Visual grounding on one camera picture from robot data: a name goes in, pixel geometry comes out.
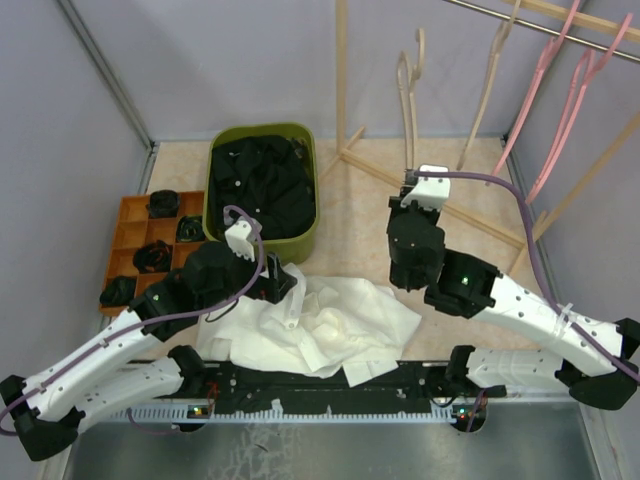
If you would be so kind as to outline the cream white garment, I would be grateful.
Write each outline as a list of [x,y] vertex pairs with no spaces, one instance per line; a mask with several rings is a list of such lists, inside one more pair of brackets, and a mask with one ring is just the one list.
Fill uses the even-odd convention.
[[228,314],[201,320],[203,359],[321,379],[343,372],[351,387],[397,368],[421,316],[389,287],[284,270],[297,283],[279,303],[243,296]]

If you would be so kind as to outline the black garment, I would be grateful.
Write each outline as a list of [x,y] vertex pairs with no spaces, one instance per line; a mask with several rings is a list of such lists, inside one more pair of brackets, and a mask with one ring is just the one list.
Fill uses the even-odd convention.
[[235,205],[259,222],[264,240],[294,238],[315,220],[315,186],[305,162],[308,143],[281,135],[249,136],[211,151],[208,207],[214,232],[223,208]]

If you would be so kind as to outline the beige wooden hanger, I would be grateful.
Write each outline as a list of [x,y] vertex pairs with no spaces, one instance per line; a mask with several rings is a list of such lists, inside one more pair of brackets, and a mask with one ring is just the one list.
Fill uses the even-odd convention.
[[520,4],[521,4],[520,0],[515,1],[509,18],[506,21],[501,22],[501,24],[499,25],[494,35],[494,38],[489,50],[488,63],[487,63],[487,69],[486,69],[481,98],[478,103],[472,128],[470,130],[464,149],[456,165],[457,170],[461,170],[464,167],[467,157],[470,154],[473,143],[477,136],[477,132],[481,125],[482,119],[486,111],[487,104],[489,102],[489,98],[491,96],[491,91],[495,81],[499,59],[500,59],[504,44],[507,38],[509,37],[509,34],[515,22],[515,18],[520,8]]
[[422,76],[425,65],[426,38],[423,28],[416,30],[415,40],[418,46],[417,62],[412,64],[409,54],[406,51],[401,51],[396,64],[396,86],[403,121],[406,170],[414,168],[418,141],[415,87]]

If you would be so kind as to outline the pink hanger with plaid shirt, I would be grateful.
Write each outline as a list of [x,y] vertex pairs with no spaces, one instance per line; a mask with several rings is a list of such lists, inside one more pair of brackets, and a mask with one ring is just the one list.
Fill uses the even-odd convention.
[[579,0],[573,1],[571,8],[569,10],[569,13],[567,15],[567,18],[564,21],[562,30],[560,31],[560,35],[555,38],[550,38],[547,41],[546,45],[544,46],[543,50],[541,51],[527,94],[523,100],[521,109],[518,113],[515,123],[509,133],[503,153],[492,171],[493,175],[497,175],[502,169],[502,167],[504,166],[504,164],[506,163],[506,160],[509,157],[509,154],[511,153],[511,150],[513,149],[516,143],[516,140],[518,139],[518,136],[527,119],[527,116],[532,107],[533,101],[536,97],[537,91],[540,87],[541,81],[544,77],[545,71],[548,69],[551,62],[554,60],[555,56],[557,55],[560,47],[562,46],[562,43],[568,33],[569,28],[571,27],[573,18],[578,10],[579,5],[580,5]]

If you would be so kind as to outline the pink plastic hanger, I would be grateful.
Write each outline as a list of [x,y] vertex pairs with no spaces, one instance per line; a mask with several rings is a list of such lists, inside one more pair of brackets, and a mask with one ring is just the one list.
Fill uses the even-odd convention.
[[624,35],[630,29],[632,20],[633,14],[628,13],[617,28],[613,42],[599,59],[596,59],[596,52],[592,48],[587,48],[581,55],[571,77],[565,105],[547,158],[526,196],[525,203],[527,205],[530,205],[536,199],[540,190],[550,177],[573,129],[589,85],[597,73],[604,68],[613,56],[614,51],[623,40]]

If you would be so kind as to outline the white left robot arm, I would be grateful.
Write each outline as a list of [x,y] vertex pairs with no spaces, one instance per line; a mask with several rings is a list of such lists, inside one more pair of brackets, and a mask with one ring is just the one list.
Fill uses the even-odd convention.
[[203,244],[65,359],[28,378],[4,379],[1,415],[13,421],[10,435],[39,462],[115,412],[149,399],[201,394],[207,368],[191,346],[178,345],[141,369],[120,369],[205,314],[232,307],[243,296],[278,304],[297,283],[275,253],[243,257],[224,243]]

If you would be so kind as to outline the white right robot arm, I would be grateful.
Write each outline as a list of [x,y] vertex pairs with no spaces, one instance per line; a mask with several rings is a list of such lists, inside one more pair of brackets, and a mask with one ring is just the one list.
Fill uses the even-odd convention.
[[535,350],[457,346],[449,360],[448,387],[461,396],[481,388],[524,387],[568,393],[603,410],[619,410],[637,392],[639,346],[631,319],[601,322],[552,307],[496,266],[446,248],[440,212],[426,195],[403,187],[389,199],[387,237],[390,281],[421,290],[435,310],[507,328],[537,344]]

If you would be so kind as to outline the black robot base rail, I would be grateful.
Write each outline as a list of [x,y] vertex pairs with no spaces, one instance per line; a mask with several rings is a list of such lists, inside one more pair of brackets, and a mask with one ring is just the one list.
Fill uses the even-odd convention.
[[217,414],[269,410],[277,400],[286,414],[429,413],[431,402],[476,396],[479,388],[465,376],[449,374],[445,365],[402,361],[398,367],[351,387],[343,371],[325,378],[262,372],[230,362],[209,363],[200,386],[170,399],[212,402]]

